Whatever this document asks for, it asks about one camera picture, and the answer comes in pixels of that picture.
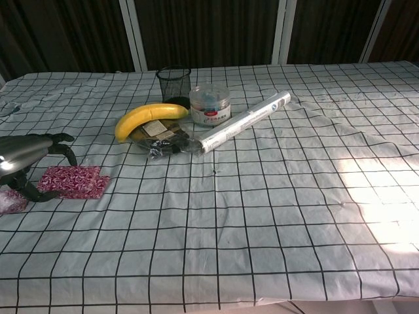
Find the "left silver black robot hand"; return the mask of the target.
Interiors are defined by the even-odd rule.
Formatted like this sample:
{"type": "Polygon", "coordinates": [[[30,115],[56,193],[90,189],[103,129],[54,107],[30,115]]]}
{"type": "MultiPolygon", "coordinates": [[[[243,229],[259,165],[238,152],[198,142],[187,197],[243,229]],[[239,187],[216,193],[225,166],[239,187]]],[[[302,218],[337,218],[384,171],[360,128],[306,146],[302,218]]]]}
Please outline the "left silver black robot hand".
{"type": "Polygon", "coordinates": [[[74,140],[67,133],[2,136],[1,185],[7,185],[33,202],[46,202],[57,197],[58,191],[40,192],[26,175],[34,163],[49,154],[63,155],[70,165],[77,165],[74,152],[66,144],[74,140]]]}

